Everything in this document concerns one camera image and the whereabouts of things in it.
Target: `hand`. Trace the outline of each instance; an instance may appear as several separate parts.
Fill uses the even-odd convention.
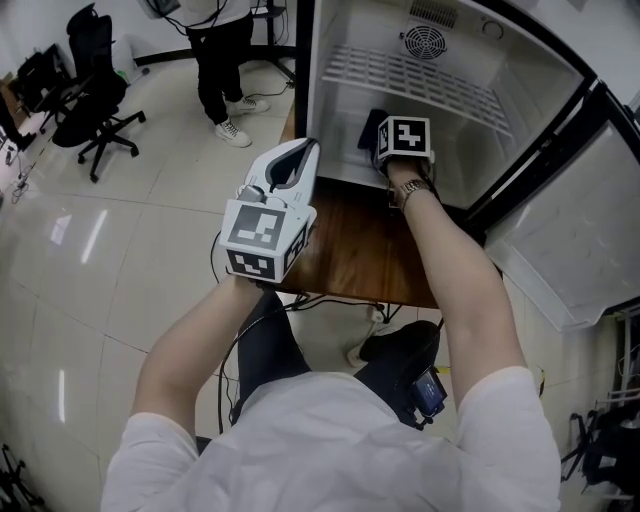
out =
[[[387,164],[389,180],[393,187],[398,190],[403,184],[411,180],[422,180],[418,174],[414,161],[404,158],[392,158]]]

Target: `white t-shirt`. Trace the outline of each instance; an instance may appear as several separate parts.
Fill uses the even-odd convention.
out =
[[[351,376],[309,373],[260,387],[199,458],[173,421],[131,417],[102,512],[546,512],[560,508],[559,490],[558,450],[525,368],[469,391],[456,444],[402,425]]]
[[[182,10],[184,12],[184,24],[195,25],[208,20],[218,8],[222,8],[222,12],[218,15],[215,26],[231,23],[232,21],[244,18],[251,10],[249,0],[180,0]],[[194,26],[194,29],[208,28],[213,22],[203,23]]]

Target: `jeans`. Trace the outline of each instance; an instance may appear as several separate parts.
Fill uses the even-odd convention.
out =
[[[198,61],[198,95],[205,113],[215,124],[228,117],[223,93],[230,102],[242,99],[238,66],[248,59],[252,34],[251,13],[219,27],[187,29]]]
[[[274,292],[265,293],[240,332],[280,307],[282,302]],[[439,339],[435,324],[418,321],[394,333],[371,337],[361,349],[360,355],[368,364],[355,377],[382,398],[405,425],[415,424],[409,388],[435,363]],[[234,423],[244,402],[259,386],[311,371],[293,337],[286,312],[265,318],[240,338],[238,366],[240,399],[234,408]]]

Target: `standing person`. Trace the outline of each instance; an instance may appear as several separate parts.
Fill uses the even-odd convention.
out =
[[[391,161],[388,170],[394,188],[405,191],[404,215],[445,321],[457,442],[409,428],[397,407],[407,360],[398,364],[394,347],[420,334],[416,324],[370,338],[377,350],[367,341],[362,359],[371,352],[378,358],[355,377],[310,372],[286,313],[273,314],[275,294],[228,276],[147,356],[107,472],[102,512],[560,508],[558,449],[498,272],[413,166]],[[238,342],[237,422],[198,457],[198,393],[236,333],[266,312],[271,316]],[[420,353],[433,359],[428,325]],[[398,372],[389,379],[381,364]]]
[[[0,94],[0,126],[4,130],[4,133],[7,134],[7,137],[18,146],[18,151],[24,151],[29,147],[29,145],[36,138],[34,133],[28,133],[27,135],[22,135],[18,129],[16,128],[16,124],[13,121],[13,117],[11,117],[11,113],[9,112],[9,107],[4,101],[4,98]]]
[[[249,0],[183,0],[182,5],[185,24],[191,26],[187,36],[198,61],[198,94],[204,111],[215,123],[218,137],[231,146],[247,147],[251,137],[229,116],[269,110],[268,102],[245,98],[240,87],[238,66],[248,58],[253,34]]]

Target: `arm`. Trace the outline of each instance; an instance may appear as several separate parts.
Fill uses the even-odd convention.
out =
[[[389,163],[396,189],[419,179],[402,161]],[[509,366],[526,366],[509,297],[493,263],[427,190],[411,194],[404,215],[416,240],[447,329],[456,405],[475,383]]]
[[[229,276],[178,320],[145,359],[132,415],[166,416],[193,436],[198,393],[261,296],[248,280]]]

